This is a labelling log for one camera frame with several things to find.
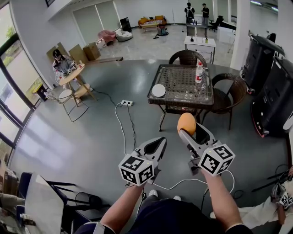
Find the orange ball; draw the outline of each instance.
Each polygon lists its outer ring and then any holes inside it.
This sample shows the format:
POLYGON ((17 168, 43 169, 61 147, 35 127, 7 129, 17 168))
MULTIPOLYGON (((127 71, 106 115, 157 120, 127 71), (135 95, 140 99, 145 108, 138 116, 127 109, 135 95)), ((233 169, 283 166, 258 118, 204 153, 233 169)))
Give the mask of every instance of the orange ball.
POLYGON ((178 133, 181 129, 184 129, 191 136, 193 136, 193 134, 195 133, 195 129, 196 129, 196 121, 195 121, 192 114, 184 113, 183 115, 180 116, 180 118, 178 120, 178 125, 177 125, 178 133))

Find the dark shirt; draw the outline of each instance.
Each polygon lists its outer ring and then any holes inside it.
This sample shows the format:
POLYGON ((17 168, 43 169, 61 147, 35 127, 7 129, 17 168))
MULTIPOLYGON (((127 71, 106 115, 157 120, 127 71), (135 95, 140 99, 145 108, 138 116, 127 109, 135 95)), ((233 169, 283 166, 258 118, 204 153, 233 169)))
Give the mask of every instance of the dark shirt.
POLYGON ((202 11, 205 11, 206 13, 202 13, 202 17, 204 18, 208 18, 209 17, 209 13, 210 13, 210 10, 208 8, 203 8, 202 11))
MULTIPOLYGON (((188 9, 190 9, 190 8, 191 8, 191 6, 188 6, 187 8, 188 8, 188 9)), ((185 11, 185 12, 187 12, 187 9, 185 8, 185 9, 184 9, 184 11, 185 11)), ((192 11, 193 13, 195 13, 195 10, 194 10, 194 8, 192 8, 192 10, 191 10, 191 11, 192 11)))
MULTIPOLYGON (((101 224, 98 234, 114 234, 101 224)), ((85 224, 75 234, 93 234, 96 225, 85 224)), ((210 220, 192 203, 167 199, 153 203, 141 211, 128 234, 185 234, 217 233, 224 234, 217 220, 210 220)), ((230 228, 227 234, 252 234, 244 225, 230 228)))

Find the glass table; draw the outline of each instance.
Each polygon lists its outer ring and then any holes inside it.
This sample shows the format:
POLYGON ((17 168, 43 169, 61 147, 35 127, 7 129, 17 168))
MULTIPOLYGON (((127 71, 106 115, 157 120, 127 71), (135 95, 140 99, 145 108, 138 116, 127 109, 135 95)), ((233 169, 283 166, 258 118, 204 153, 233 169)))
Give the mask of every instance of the glass table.
POLYGON ((214 104, 212 81, 208 69, 204 69, 202 82, 195 82, 196 66, 162 64, 148 92, 148 103, 159 105, 162 110, 159 131, 166 113, 197 115, 197 109, 211 109, 214 104), (166 88, 162 97, 152 93, 153 86, 161 84, 166 88))

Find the cardboard box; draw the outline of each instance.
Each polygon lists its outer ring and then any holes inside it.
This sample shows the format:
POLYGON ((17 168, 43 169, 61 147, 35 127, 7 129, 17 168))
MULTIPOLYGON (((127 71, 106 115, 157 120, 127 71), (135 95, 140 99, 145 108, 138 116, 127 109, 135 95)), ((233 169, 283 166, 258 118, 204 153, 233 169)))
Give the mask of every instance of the cardboard box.
POLYGON ((63 47, 63 45, 62 45, 61 43, 58 43, 57 45, 58 45, 58 47, 54 46, 54 47, 52 47, 52 48, 46 53, 51 63, 54 62, 53 51, 56 50, 56 49, 58 49, 58 50, 61 52, 62 55, 66 55, 66 56, 69 57, 69 54, 68 54, 68 52, 65 50, 65 48, 63 47))
POLYGON ((0 160, 0 193, 17 195, 17 177, 6 167, 4 160, 0 160))
POLYGON ((72 58, 79 63, 79 60, 82 61, 83 64, 88 63, 88 59, 84 51, 82 50, 80 45, 76 45, 73 47, 70 51, 69 54, 72 56, 72 58))
POLYGON ((98 59, 101 56, 101 54, 99 52, 99 49, 98 49, 98 47, 97 47, 95 42, 87 44, 83 48, 83 51, 86 54, 87 59, 89 61, 94 61, 94 60, 98 59))

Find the speaker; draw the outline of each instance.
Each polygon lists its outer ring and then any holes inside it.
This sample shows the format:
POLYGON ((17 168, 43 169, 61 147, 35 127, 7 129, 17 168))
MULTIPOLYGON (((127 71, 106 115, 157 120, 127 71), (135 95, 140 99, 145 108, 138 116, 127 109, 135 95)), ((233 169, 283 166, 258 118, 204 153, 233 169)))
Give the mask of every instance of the speaker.
POLYGON ((120 23, 122 25, 122 30, 123 31, 132 32, 132 29, 131 29, 131 26, 130 26, 130 23, 129 23, 129 19, 128 18, 121 19, 120 20, 120 23))
POLYGON ((293 63, 273 58, 266 83, 251 104, 251 114, 259 134, 284 136, 293 125, 293 63))
POLYGON ((271 40, 250 36, 251 43, 243 68, 242 78, 249 87, 251 94, 259 94, 271 70, 273 56, 284 55, 284 50, 271 40))

